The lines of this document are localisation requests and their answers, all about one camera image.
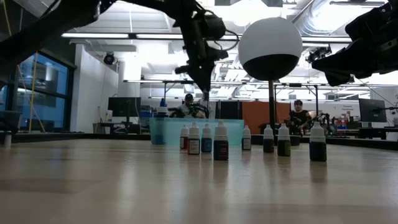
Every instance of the black shirt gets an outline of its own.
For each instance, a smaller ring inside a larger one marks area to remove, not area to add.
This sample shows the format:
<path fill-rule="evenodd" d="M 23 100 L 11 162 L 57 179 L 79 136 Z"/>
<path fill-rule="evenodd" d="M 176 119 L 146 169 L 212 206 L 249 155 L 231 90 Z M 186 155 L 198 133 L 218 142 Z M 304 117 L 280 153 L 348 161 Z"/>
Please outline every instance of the black shirt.
<path fill-rule="evenodd" d="M 290 112 L 290 120 L 292 121 L 294 117 L 298 118 L 301 120 L 300 125 L 303 125 L 306 121 L 307 121 L 307 114 L 308 111 L 306 110 L 302 110 L 301 112 L 295 112 L 295 111 L 291 111 Z"/>

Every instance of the wooden table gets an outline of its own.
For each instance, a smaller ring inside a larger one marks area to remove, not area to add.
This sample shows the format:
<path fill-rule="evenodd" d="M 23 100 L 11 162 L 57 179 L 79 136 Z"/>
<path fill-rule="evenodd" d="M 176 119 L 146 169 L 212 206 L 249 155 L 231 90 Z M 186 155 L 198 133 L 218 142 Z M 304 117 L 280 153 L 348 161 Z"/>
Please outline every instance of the wooden table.
<path fill-rule="evenodd" d="M 398 223 L 398 153 L 328 146 L 310 162 L 261 147 L 229 161 L 149 141 L 73 140 L 0 151 L 1 223 Z"/>

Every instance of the yellow cable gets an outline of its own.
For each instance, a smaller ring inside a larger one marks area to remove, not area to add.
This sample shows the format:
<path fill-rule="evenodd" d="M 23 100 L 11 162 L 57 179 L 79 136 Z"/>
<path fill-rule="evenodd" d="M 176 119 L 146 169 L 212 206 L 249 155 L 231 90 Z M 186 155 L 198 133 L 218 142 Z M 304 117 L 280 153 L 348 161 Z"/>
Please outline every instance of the yellow cable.
<path fill-rule="evenodd" d="M 37 65 L 37 56 L 38 53 L 36 52 L 36 57 L 35 57 L 35 67 L 33 69 L 33 82 L 32 82 L 32 96 L 30 97 L 30 101 L 32 104 L 30 104 L 30 121 L 29 121 L 29 134 L 32 131 L 32 111 L 33 111 L 33 102 L 35 99 L 35 82 L 36 82 L 36 65 Z"/>
<path fill-rule="evenodd" d="M 6 16 L 6 21 L 7 21 L 8 33 L 9 33 L 10 36 L 12 36 L 11 26 L 10 26 L 10 22 L 9 22 L 9 19 L 8 19 L 6 0 L 4 0 L 4 2 L 3 2 L 3 8 L 4 8 L 4 15 Z M 17 65 L 17 68 L 18 68 L 20 79 L 22 80 L 22 85 L 24 86 L 25 93 L 27 95 L 27 88 L 26 88 L 26 85 L 25 85 L 24 77 L 22 76 L 21 68 L 20 68 L 19 65 Z M 29 98 L 28 98 L 28 100 L 29 100 L 29 103 L 30 103 L 30 107 L 33 108 L 33 112 L 35 113 L 37 119 L 39 120 L 39 123 L 40 123 L 40 126 L 42 127 L 43 132 L 45 132 L 44 126 L 42 124 L 42 121 L 40 120 L 39 116 L 36 113 L 35 108 L 33 107 L 33 102 Z"/>

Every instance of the robotic arm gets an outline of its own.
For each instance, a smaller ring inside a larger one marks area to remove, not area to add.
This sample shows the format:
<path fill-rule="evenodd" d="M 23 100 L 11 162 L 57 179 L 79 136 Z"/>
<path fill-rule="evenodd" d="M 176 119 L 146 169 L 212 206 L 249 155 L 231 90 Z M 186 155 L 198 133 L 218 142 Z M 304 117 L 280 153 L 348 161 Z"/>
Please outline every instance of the robotic arm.
<path fill-rule="evenodd" d="M 207 40 L 218 40 L 225 35 L 223 20 L 208 14 L 196 0 L 125 0 L 166 13 L 181 28 L 184 50 L 189 61 L 176 68 L 176 73 L 188 73 L 199 88 L 210 91 L 211 73 L 215 61 L 228 57 L 224 50 L 213 49 Z M 9 68 L 21 63 L 34 51 L 66 31 L 88 25 L 108 10 L 116 0 L 61 0 L 52 12 L 44 15 L 26 29 L 0 43 L 0 87 L 8 79 Z"/>
<path fill-rule="evenodd" d="M 353 41 L 347 48 L 312 63 L 325 72 L 331 86 L 349 82 L 351 74 L 367 78 L 373 73 L 398 70 L 398 0 L 357 17 L 345 30 Z"/>

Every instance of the computer monitor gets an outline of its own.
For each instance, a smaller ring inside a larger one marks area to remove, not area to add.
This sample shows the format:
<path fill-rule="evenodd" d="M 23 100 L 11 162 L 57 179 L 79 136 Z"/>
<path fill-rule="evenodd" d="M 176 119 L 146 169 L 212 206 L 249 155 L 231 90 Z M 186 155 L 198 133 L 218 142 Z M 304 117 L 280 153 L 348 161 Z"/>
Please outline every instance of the computer monitor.
<path fill-rule="evenodd" d="M 359 99 L 359 112 L 363 122 L 387 122 L 387 116 L 383 100 Z"/>
<path fill-rule="evenodd" d="M 109 97 L 108 110 L 114 117 L 138 117 L 140 107 L 140 97 Z"/>

